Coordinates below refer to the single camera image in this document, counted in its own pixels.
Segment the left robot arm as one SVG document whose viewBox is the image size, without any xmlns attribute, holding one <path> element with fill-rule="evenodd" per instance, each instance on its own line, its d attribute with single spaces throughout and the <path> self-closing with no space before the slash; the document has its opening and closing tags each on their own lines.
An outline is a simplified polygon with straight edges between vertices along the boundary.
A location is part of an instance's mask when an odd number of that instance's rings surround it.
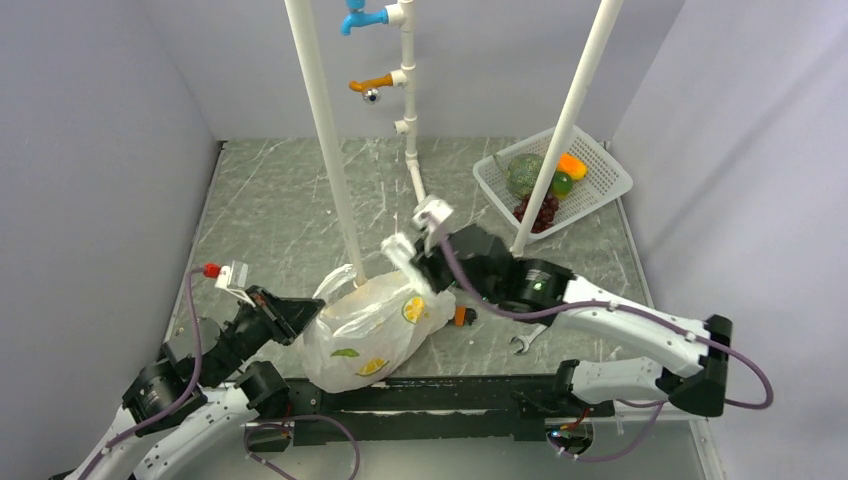
<svg viewBox="0 0 848 480">
<path fill-rule="evenodd" d="M 235 317 L 201 318 L 192 337 L 173 335 L 122 396 L 104 437 L 63 479 L 173 479 L 226 434 L 290 405 L 289 387 L 267 343 L 292 344 L 324 308 L 322 299 L 282 298 L 251 286 Z"/>
</svg>

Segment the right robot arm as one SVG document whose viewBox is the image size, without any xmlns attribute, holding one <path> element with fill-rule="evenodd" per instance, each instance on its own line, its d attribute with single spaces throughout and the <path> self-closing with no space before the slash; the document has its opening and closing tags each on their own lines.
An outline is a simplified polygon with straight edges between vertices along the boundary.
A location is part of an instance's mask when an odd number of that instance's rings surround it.
<svg viewBox="0 0 848 480">
<path fill-rule="evenodd" d="M 548 260 L 513 256 L 477 225 L 447 240 L 446 255 L 424 238 L 411 245 L 411 279 L 438 293 L 457 286 L 511 320 L 606 337 L 631 352 L 625 360 L 566 360 L 551 388 L 557 411 L 574 415 L 611 400 L 668 401 L 689 414 L 719 417 L 726 397 L 733 323 L 713 314 L 688 319 L 613 294 Z"/>
</svg>

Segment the white printed plastic bag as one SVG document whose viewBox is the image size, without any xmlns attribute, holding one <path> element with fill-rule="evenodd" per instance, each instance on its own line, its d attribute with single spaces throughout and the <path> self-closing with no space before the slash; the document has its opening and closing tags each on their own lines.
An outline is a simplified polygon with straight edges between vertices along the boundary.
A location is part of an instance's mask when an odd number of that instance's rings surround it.
<svg viewBox="0 0 848 480">
<path fill-rule="evenodd" d="M 412 244 L 407 237 L 392 235 L 383 246 L 395 270 L 347 291 L 356 271 L 344 264 L 313 293 L 325 306 L 294 346 L 305 377 L 325 392 L 383 380 L 454 317 L 455 295 L 432 290 L 408 263 Z"/>
</svg>

